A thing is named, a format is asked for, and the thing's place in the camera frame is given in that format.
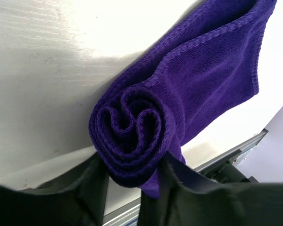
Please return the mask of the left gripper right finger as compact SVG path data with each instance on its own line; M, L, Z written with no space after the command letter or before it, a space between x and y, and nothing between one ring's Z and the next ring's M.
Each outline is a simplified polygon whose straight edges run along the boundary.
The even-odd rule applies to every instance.
M158 181L158 199L141 195L140 226L283 226L283 184L221 184L171 153Z

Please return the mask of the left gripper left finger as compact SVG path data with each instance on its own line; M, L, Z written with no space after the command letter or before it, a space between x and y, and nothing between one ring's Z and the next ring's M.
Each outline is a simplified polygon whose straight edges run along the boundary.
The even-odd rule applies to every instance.
M98 155L35 189L0 185L0 226L100 226L107 190Z

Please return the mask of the purple towel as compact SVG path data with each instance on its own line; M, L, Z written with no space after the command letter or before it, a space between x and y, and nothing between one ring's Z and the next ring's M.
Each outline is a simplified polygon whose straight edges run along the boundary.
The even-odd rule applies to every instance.
M206 0L123 71L95 105L92 143L110 177L158 198L157 165L259 91L274 0Z

